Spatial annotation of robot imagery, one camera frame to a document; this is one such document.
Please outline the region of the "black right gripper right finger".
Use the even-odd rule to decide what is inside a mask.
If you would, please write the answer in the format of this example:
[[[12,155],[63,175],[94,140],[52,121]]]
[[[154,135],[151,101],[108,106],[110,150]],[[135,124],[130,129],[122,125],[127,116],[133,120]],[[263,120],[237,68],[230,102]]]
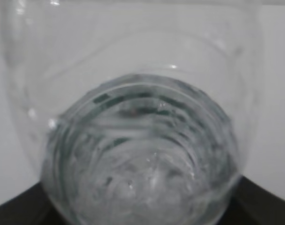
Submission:
[[[224,225],[285,225],[285,201],[243,177],[223,215]]]

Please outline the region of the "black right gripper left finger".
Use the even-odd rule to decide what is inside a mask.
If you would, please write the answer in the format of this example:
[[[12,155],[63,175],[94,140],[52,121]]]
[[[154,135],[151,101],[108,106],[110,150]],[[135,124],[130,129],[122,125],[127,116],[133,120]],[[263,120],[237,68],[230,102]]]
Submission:
[[[39,182],[0,205],[0,225],[68,225]]]

